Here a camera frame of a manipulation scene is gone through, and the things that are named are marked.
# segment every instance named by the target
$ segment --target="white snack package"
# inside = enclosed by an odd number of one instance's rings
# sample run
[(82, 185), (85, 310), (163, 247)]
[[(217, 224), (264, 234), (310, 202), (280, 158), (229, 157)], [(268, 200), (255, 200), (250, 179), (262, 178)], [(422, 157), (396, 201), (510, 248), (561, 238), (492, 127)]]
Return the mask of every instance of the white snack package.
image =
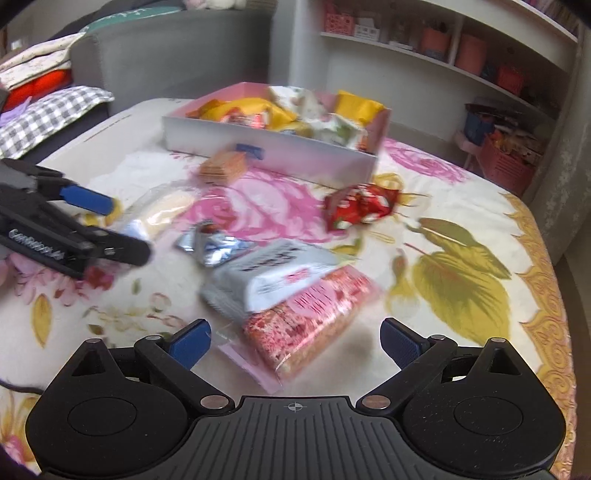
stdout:
[(214, 270), (201, 294), (216, 310), (242, 323), (314, 284), (339, 264), (339, 257), (322, 247), (278, 239)]

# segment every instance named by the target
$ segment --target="snack box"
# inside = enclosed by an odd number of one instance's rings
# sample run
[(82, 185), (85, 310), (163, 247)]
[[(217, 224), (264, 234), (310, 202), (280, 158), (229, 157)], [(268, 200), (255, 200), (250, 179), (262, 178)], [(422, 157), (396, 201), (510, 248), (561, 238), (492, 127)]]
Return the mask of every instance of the snack box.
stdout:
[[(163, 118), (164, 141), (168, 150), (211, 157), (222, 150), (234, 150), (237, 145), (250, 155), (250, 165), (275, 171), (302, 180), (312, 181), (334, 189), (369, 182), (390, 122), (391, 111), (385, 109), (367, 126), (368, 151), (364, 153), (330, 145), (319, 140), (223, 124), (209, 120), (186, 118), (212, 99), (236, 100), (247, 97), (269, 98), (268, 85), (237, 83), (189, 102)], [(336, 95), (315, 92), (329, 112), (333, 111)]]

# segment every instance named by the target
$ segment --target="screw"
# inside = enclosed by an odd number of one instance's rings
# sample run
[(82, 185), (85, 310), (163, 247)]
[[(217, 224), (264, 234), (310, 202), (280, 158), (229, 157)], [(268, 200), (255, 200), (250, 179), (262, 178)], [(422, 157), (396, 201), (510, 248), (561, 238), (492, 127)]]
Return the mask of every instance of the screw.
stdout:
[(371, 408), (372, 410), (383, 410), (390, 406), (390, 399), (383, 395), (368, 395), (361, 403), (364, 407)]
[(201, 399), (201, 406), (208, 410), (220, 410), (227, 407), (230, 401), (222, 395), (208, 395)]

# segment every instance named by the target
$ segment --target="folded blanket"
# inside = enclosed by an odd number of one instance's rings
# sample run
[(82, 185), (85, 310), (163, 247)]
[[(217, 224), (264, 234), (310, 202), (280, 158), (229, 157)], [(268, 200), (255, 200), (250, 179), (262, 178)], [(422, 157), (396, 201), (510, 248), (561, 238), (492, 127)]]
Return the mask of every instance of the folded blanket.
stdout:
[(5, 72), (17, 65), (26, 63), (36, 57), (45, 56), (60, 50), (68, 50), (76, 40), (82, 38), (83, 36), (84, 34), (82, 33), (74, 33), (62, 38), (57, 38), (55, 40), (49, 40), (37, 45), (33, 45), (25, 51), (20, 52), (15, 57), (12, 57), (11, 59), (8, 59), (2, 63), (0, 65), (0, 73)]
[(113, 100), (112, 93), (95, 87), (70, 87), (50, 93), (0, 128), (0, 157), (22, 157), (99, 103)]
[(39, 98), (45, 97), (45, 95), (49, 95), (71, 83), (71, 70), (54, 70), (46, 73), (39, 78), (12, 90), (4, 103), (2, 111), (6, 112), (12, 110), (23, 103), (27, 98), (32, 98), (33, 101), (39, 100)]
[(70, 63), (68, 62), (70, 57), (70, 47), (82, 36), (83, 34), (68, 35), (68, 37), (60, 39), (64, 40), (65, 38), (68, 38), (69, 40), (67, 43), (61, 42), (59, 44), (51, 45), (50, 48), (52, 50), (57, 48), (57, 46), (61, 47), (61, 49), (48, 54), (39, 47), (42, 47), (47, 43), (56, 42), (57, 40), (41, 43), (28, 48), (20, 55), (17, 55), (0, 66), (0, 69), (3, 69), (0, 72), (0, 83), (2, 83), (6, 89), (14, 90), (31, 80), (39, 78), (44, 73), (57, 69), (64, 70), (71, 68)]

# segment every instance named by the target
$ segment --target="pink basket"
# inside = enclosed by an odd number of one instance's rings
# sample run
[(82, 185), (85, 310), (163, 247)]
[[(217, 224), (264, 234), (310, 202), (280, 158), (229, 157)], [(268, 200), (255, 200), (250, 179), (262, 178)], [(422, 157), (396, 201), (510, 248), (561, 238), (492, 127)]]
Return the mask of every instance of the pink basket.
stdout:
[(355, 19), (351, 15), (327, 13), (324, 18), (324, 31), (339, 35), (353, 35)]
[(505, 155), (496, 148), (487, 135), (478, 155), (487, 180), (520, 197), (534, 178), (535, 167), (517, 158)]

